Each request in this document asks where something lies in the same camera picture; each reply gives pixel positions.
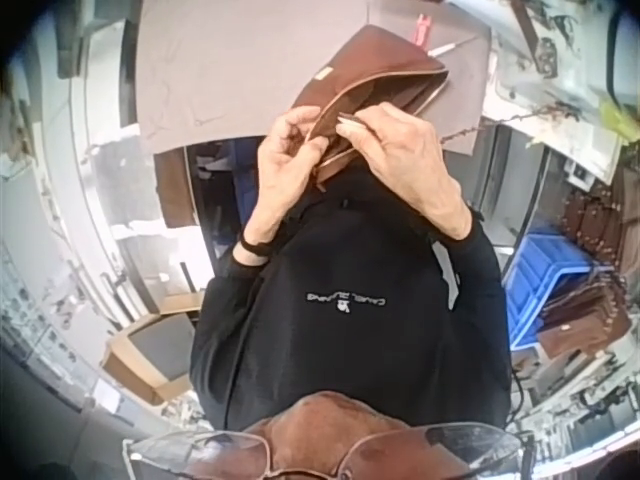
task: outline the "person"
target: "person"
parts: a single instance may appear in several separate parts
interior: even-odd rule
[[[372,434],[503,428],[500,268],[433,126],[388,103],[357,112],[368,128],[336,132],[362,160],[323,193],[309,181],[329,140],[292,153],[319,113],[299,107],[275,121],[258,150],[256,207],[206,289],[190,371],[206,418],[269,439],[276,464],[321,449],[320,471]],[[452,308],[436,241],[457,278]]]

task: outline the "cardboard box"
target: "cardboard box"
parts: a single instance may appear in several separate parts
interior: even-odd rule
[[[193,306],[183,300],[183,307]],[[145,402],[160,405],[191,389],[193,334],[185,313],[145,315],[107,342],[101,366]]]

